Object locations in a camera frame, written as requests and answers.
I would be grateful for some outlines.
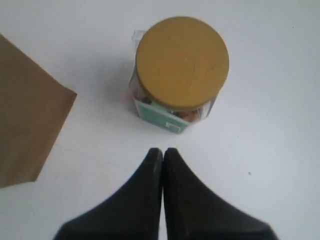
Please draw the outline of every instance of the jar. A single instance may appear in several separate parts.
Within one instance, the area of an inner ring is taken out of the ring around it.
[[[142,119],[182,133],[209,116],[228,71],[227,47],[211,26],[172,17],[143,35],[129,88]]]

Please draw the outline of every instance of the white surface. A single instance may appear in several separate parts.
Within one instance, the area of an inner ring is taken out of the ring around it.
[[[210,117],[181,135],[124,102],[134,30],[176,15],[212,25],[230,57]],[[0,0],[0,32],[78,93],[38,180],[0,190],[0,239],[51,239],[150,147],[177,147],[206,185],[280,239],[320,239],[319,27],[317,0]],[[163,215],[160,227],[166,239]]]

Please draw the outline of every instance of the barcode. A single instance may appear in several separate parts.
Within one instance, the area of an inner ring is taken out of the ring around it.
[[[165,126],[168,128],[168,129],[170,129],[170,130],[172,130],[172,131],[174,131],[174,132],[180,132],[180,127],[178,127],[178,126],[176,126],[176,125],[174,125],[174,124],[172,124],[172,123],[170,123],[170,122],[166,122],[166,124],[165,124]]]

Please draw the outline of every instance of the jar lid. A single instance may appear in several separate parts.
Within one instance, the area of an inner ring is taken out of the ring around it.
[[[213,99],[229,71],[227,47],[208,24],[192,17],[165,19],[142,37],[136,70],[145,93],[171,110],[193,110]]]

